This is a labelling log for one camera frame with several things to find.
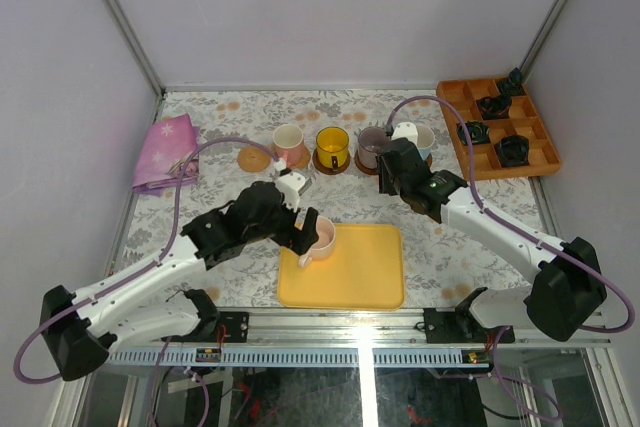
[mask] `mug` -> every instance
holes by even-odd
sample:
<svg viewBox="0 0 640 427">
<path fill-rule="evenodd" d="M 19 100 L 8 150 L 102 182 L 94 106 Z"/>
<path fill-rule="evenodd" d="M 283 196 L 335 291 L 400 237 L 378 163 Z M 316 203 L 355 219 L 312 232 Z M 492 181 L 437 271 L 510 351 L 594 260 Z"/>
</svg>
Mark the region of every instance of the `mug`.
<svg viewBox="0 0 640 427">
<path fill-rule="evenodd" d="M 418 152 L 420 152 L 420 157 L 422 160 L 426 160 L 433 150 L 433 144 L 436 142 L 436 135 L 433 133 L 429 127 L 424 124 L 416 124 L 416 129 L 418 129 Z"/>
<path fill-rule="evenodd" d="M 336 246 L 336 226 L 329 219 L 318 216 L 316 232 L 318 233 L 318 241 L 311 246 L 306 254 L 300 256 L 298 259 L 300 267 L 308 267 L 312 260 L 326 259 Z"/>
<path fill-rule="evenodd" d="M 349 134 L 340 127 L 322 129 L 316 137 L 318 160 L 334 172 L 342 167 L 349 157 Z"/>
<path fill-rule="evenodd" d="M 287 167 L 296 165 L 304 155 L 304 135 L 297 125 L 284 124 L 273 132 L 273 145 Z"/>
<path fill-rule="evenodd" d="M 390 140 L 382 127 L 367 127 L 360 132 L 360 135 L 358 135 L 358 159 L 360 163 L 368 169 L 377 168 L 376 156 L 378 151 Z"/>
</svg>

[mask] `gray wall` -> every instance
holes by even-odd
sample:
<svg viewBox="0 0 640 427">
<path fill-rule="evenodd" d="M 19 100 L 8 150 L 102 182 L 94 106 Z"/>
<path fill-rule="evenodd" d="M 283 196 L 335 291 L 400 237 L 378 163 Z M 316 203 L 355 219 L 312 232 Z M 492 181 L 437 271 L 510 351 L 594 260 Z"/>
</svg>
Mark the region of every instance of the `gray wall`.
<svg viewBox="0 0 640 427">
<path fill-rule="evenodd" d="M 602 270 L 640 307 L 638 0 L 571 0 L 529 83 L 564 158 L 544 180 L 565 237 L 591 241 Z M 610 295 L 610 324 L 624 320 Z M 614 336 L 640 411 L 640 326 Z"/>
<path fill-rule="evenodd" d="M 41 426 L 56 385 L 13 357 L 42 295 L 104 272 L 154 96 L 102 0 L 0 0 L 0 424 Z M 25 358 L 54 373 L 44 342 Z"/>
<path fill-rule="evenodd" d="M 120 0 L 166 85 L 434 84 L 524 58 L 553 0 Z"/>
</svg>

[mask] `white robotic arm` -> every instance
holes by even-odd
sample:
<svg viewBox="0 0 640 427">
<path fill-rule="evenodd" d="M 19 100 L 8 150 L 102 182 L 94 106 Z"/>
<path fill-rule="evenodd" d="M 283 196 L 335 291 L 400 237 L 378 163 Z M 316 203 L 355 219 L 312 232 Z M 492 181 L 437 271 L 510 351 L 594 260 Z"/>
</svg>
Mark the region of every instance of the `white robotic arm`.
<svg viewBox="0 0 640 427">
<path fill-rule="evenodd" d="M 237 257 L 248 243 L 271 239 L 298 255 L 306 253 L 318 240 L 318 211 L 307 210 L 302 228 L 296 227 L 296 218 L 309 183 L 286 169 L 275 182 L 255 182 L 235 201 L 186 224 L 169 252 L 162 252 L 162 261 L 157 252 L 73 293 L 61 285 L 47 292 L 41 322 L 81 304 L 42 334 L 62 378 L 75 380 L 93 372 L 109 352 L 127 345 L 167 336 L 210 337 L 219 313 L 202 290 L 186 291 L 165 304 L 139 306 L 181 278 Z"/>
<path fill-rule="evenodd" d="M 482 328 L 532 327 L 566 341 L 606 299 L 604 285 L 573 263 L 540 248 L 545 242 L 600 272 L 595 250 L 585 240 L 567 243 L 545 235 L 491 206 L 509 224 L 540 239 L 536 244 L 496 222 L 480 208 L 466 181 L 441 170 L 431 172 L 414 144 L 411 123 L 400 124 L 393 140 L 378 153 L 380 193 L 400 195 L 414 212 L 458 229 L 498 254 L 532 284 L 502 291 L 476 289 L 463 300 L 460 314 Z"/>
</svg>

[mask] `yellow tray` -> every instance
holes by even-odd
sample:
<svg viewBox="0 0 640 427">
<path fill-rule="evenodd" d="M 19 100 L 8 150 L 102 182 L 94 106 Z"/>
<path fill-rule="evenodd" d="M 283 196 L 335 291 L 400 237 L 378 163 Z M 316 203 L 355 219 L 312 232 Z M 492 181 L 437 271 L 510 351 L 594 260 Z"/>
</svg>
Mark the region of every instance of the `yellow tray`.
<svg viewBox="0 0 640 427">
<path fill-rule="evenodd" d="M 307 309 L 395 310 L 404 303 L 402 234 L 393 225 L 336 224 L 336 247 L 325 260 L 298 267 L 282 249 L 278 299 Z"/>
</svg>

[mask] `pink cup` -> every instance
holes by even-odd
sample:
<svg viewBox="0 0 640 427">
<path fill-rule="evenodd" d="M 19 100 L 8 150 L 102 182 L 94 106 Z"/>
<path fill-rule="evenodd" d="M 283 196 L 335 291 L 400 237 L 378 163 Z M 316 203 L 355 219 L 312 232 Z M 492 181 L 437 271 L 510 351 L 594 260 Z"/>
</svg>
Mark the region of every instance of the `pink cup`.
<svg viewBox="0 0 640 427">
<path fill-rule="evenodd" d="M 287 167 L 296 165 L 304 155 L 304 135 L 297 125 L 284 124 L 273 132 L 273 145 Z"/>
<path fill-rule="evenodd" d="M 318 241 L 311 246 L 309 251 L 300 256 L 298 266 L 307 267 L 312 260 L 326 259 L 333 253 L 336 246 L 336 226 L 326 217 L 318 216 L 316 220 L 316 232 Z"/>
</svg>

